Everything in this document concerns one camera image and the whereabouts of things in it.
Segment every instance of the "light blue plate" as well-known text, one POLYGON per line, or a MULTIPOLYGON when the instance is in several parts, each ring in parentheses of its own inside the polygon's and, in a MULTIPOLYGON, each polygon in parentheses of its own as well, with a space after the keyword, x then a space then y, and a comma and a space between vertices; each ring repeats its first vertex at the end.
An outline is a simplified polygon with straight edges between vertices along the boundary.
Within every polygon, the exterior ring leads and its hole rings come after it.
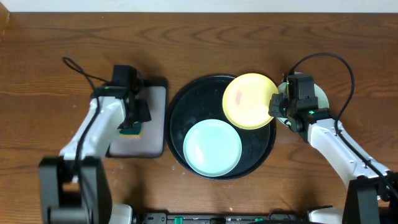
POLYGON ((235 129, 217 119, 195 124, 187 133, 183 152, 188 165, 201 175, 218 177, 238 164, 242 142, 235 129))

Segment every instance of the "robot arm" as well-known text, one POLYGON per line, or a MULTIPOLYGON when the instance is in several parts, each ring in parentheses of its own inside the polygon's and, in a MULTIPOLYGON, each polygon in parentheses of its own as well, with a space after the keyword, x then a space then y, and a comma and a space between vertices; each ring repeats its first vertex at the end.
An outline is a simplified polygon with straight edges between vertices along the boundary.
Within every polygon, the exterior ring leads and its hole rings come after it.
MULTIPOLYGON (((85 136, 83 150, 80 155, 82 159, 86 156, 104 158, 111 141, 119 134, 119 125, 126 118, 123 99, 117 99, 114 96, 100 96, 99 102, 101 111, 85 136)), ((88 114, 79 127, 79 130, 72 140, 61 150, 60 156, 63 156, 63 159, 75 159, 78 141, 87 124, 94 116, 96 107, 97 101, 96 99, 92 99, 88 114)))
POLYGON ((390 216, 398 209, 394 189, 398 175, 375 161, 345 131, 341 122, 328 108, 318 108, 314 82, 311 75, 296 73, 285 77, 287 93, 274 94, 269 114, 287 118, 293 132, 317 149, 336 170, 348 188, 344 210, 323 208, 308 214, 310 221, 320 223, 380 223, 377 200, 390 201, 390 216))
MULTIPOLYGON (((308 125, 308 143, 317 149, 334 168, 340 176, 345 186, 351 180, 358 177, 375 178, 378 175, 368 167, 352 150, 336 135, 334 128, 335 120, 333 118, 318 120, 314 124, 308 125)), ((356 148, 366 159, 372 160, 372 164, 383 174, 387 175, 389 169, 375 161, 368 153, 354 141, 345 131, 343 124, 338 122, 338 127, 342 135, 349 143, 356 148)))
POLYGON ((120 129, 151 120, 146 101, 135 99, 137 73, 130 66, 115 65, 112 81, 94 90, 88 114, 73 139, 58 157, 43 158, 39 175, 44 223, 131 224, 136 220, 130 206, 112 204, 102 159, 120 129), (79 141, 83 141, 80 151, 79 141), (63 189, 73 182, 79 191, 63 189))

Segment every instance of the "white wall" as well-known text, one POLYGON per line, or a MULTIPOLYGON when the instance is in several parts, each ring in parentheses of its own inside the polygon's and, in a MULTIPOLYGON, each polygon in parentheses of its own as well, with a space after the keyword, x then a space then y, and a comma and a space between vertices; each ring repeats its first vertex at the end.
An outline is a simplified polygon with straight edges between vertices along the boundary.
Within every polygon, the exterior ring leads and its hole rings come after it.
POLYGON ((10 12, 398 12, 398 0, 0 0, 10 12))

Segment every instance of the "green connector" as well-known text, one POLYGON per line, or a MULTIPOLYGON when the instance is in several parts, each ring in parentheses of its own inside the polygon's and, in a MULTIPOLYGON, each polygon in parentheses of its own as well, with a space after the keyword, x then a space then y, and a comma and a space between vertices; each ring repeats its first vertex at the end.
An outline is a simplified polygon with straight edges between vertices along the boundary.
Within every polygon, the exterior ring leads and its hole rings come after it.
POLYGON ((174 224, 182 224, 182 217, 175 217, 174 224))

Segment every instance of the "red stain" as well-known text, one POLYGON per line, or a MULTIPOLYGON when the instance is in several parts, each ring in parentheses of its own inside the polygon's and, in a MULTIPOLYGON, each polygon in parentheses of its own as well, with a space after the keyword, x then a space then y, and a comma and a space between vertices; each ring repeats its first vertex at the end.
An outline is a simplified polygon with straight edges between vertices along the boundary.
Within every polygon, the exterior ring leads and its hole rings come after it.
POLYGON ((241 104, 241 97, 242 97, 242 92, 239 90, 236 93, 236 98, 235 98, 236 105, 240 105, 241 104))

